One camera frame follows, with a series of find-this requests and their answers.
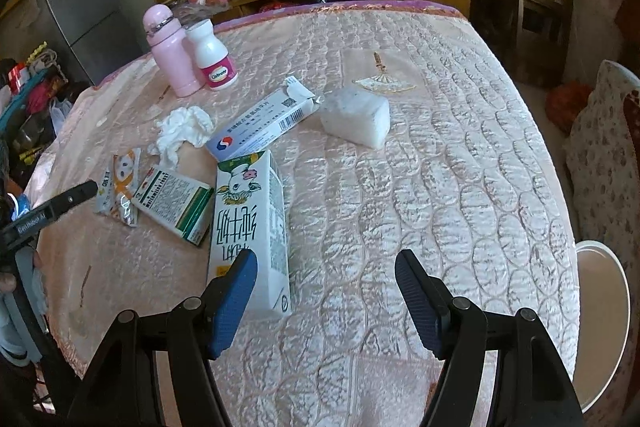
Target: refrigerator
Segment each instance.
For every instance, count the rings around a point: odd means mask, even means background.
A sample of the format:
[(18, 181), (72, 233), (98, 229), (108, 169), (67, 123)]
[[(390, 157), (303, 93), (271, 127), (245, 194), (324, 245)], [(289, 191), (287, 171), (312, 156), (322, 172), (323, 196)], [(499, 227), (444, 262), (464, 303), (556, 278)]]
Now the refrigerator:
[(146, 51), (118, 0), (21, 0), (0, 19), (0, 58), (24, 61), (43, 41), (69, 81), (95, 86)]

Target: metal screw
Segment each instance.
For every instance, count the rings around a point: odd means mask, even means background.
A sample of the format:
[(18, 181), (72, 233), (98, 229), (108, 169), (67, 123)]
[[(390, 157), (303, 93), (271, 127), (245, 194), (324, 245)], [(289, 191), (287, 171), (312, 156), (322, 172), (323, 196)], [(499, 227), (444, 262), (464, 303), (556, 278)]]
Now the metal screw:
[(453, 297), (453, 305), (459, 310), (468, 310), (471, 308), (471, 301), (466, 297)]
[(120, 322), (121, 324), (126, 324), (128, 322), (131, 322), (133, 320), (133, 317), (134, 315), (131, 310), (124, 310), (118, 315), (118, 322)]
[(188, 299), (185, 299), (185, 301), (182, 303), (182, 306), (185, 310), (195, 310), (200, 307), (201, 303), (202, 301), (199, 298), (189, 297)]
[(520, 310), (520, 315), (522, 316), (523, 319), (525, 319), (526, 321), (529, 321), (529, 322), (533, 322), (538, 317), (536, 315), (536, 312), (533, 311), (531, 308), (523, 308), (523, 309), (521, 309)]

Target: white bottle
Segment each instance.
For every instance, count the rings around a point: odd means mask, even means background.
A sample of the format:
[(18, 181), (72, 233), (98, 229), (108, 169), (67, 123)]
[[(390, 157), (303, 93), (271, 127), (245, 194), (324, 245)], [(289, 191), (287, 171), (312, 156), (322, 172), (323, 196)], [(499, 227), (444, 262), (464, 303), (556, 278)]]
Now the white bottle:
[(210, 89), (225, 89), (236, 81), (236, 67), (226, 46), (213, 34), (209, 19), (188, 28), (187, 38), (193, 43), (196, 66), (204, 74)]

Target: crumpled tissue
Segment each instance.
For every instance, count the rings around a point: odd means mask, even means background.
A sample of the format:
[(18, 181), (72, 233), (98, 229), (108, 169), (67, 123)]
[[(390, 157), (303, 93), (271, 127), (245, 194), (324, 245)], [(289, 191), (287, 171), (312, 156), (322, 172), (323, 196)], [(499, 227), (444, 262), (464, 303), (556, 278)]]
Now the crumpled tissue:
[(214, 131), (210, 116), (197, 105), (172, 110), (164, 120), (156, 121), (156, 127), (160, 134), (147, 152), (160, 156), (160, 165), (172, 170), (178, 166), (178, 149), (184, 142), (196, 148), (202, 147)]

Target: pink label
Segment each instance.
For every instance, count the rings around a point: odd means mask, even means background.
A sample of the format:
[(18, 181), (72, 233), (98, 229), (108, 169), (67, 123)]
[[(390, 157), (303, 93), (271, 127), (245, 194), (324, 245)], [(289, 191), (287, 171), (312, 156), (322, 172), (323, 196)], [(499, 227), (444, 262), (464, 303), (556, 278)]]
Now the pink label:
[(202, 68), (202, 73), (207, 79), (207, 86), (215, 88), (231, 82), (236, 76), (236, 68), (227, 55), (214, 65)]

